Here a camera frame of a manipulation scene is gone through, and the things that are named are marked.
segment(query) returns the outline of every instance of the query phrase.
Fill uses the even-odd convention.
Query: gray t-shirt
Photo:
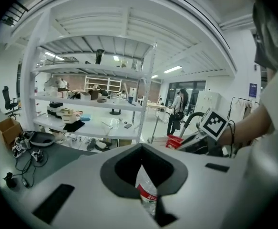
[[[254,4],[253,21],[259,37],[257,40],[255,62],[260,66],[277,71],[278,21],[261,0],[256,0]]]

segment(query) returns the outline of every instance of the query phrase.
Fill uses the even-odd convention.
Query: person
[[[174,128],[173,122],[175,119],[175,113],[183,112],[183,110],[185,109],[187,102],[188,102],[188,93],[187,93],[186,89],[183,88],[178,93],[179,93],[178,94],[179,96],[177,96],[174,100],[174,103],[168,107],[173,110],[173,114],[170,114],[170,116],[169,116],[166,135],[174,134],[175,128]]]
[[[262,0],[255,0],[252,15],[259,37],[255,62],[267,68],[269,82],[278,70],[278,21]],[[234,143],[243,143],[258,138],[266,134],[270,126],[270,116],[265,106],[260,104],[253,113],[235,124]],[[227,127],[218,143],[229,145],[231,140],[232,134],[230,128]]]
[[[158,104],[158,105],[162,105],[162,98],[159,98],[157,104]]]
[[[63,79],[61,78],[61,81],[60,81],[60,83],[59,83],[59,87],[60,87],[60,88],[68,88],[68,83],[67,83],[67,81],[65,81],[65,80],[63,80]]]
[[[117,94],[117,96],[126,99],[126,93],[125,90],[119,91]]]

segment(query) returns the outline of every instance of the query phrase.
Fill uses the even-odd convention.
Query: shelf board
[[[94,77],[88,77],[88,76],[87,76],[87,79],[88,80],[100,80],[100,81],[106,81],[106,82],[108,81],[108,79],[94,78]]]
[[[108,108],[108,109],[121,109],[121,110],[130,110],[130,111],[142,111],[143,108],[137,102],[132,102],[135,105],[128,103],[126,100],[122,99],[107,99],[105,103],[98,103],[96,100],[85,101],[81,99],[67,99],[59,97],[50,97],[50,96],[39,96],[33,95],[31,99],[60,102],[65,104],[75,104],[99,108]]]
[[[94,84],[94,85],[101,85],[101,86],[107,86],[108,84],[99,84],[99,83],[90,83],[90,82],[86,82],[86,84]]]
[[[54,74],[81,74],[81,75],[93,75],[104,76],[114,79],[127,79],[137,81],[139,79],[147,77],[147,74],[143,72],[136,72],[133,69],[120,68],[114,66],[108,66],[103,64],[84,64],[84,63],[61,63],[59,65],[42,66],[32,70],[35,72],[47,72]]]
[[[102,121],[105,122],[107,125],[111,125],[113,129],[109,131],[109,127],[102,123]],[[33,122],[60,132],[67,132],[63,129],[65,124],[62,122],[62,120],[51,115],[40,115],[34,118]],[[128,129],[124,128],[124,122],[119,121],[119,119],[94,119],[92,115],[91,120],[84,121],[84,123],[85,125],[83,125],[81,128],[73,133],[76,135],[111,139],[136,139],[138,135],[138,129],[135,130],[133,125]]]

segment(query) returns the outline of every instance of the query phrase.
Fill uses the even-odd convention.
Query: office chair
[[[14,108],[17,107],[18,103],[15,103],[15,99],[16,98],[13,98],[13,102],[11,103],[11,100],[10,100],[10,95],[9,95],[9,88],[7,86],[4,87],[4,89],[2,90],[2,93],[3,93],[3,97],[4,97],[4,100],[5,100],[5,108],[8,109],[8,110],[11,110],[11,114],[9,115],[9,117],[15,117],[16,119],[16,115],[19,115],[20,114],[14,114]]]

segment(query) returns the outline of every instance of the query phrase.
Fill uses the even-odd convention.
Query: pipe
[[[186,122],[185,122],[185,124],[184,124],[184,126],[183,126],[183,129],[182,129],[182,131],[181,131],[181,133],[180,133],[180,138],[183,136],[183,134],[185,133],[185,130],[187,129],[187,127],[189,126],[189,124],[190,124],[190,122],[191,122],[191,120],[195,117],[195,116],[204,116],[204,113],[202,113],[202,112],[195,112],[195,113],[192,113],[189,117],[188,117],[188,119],[186,120]]]

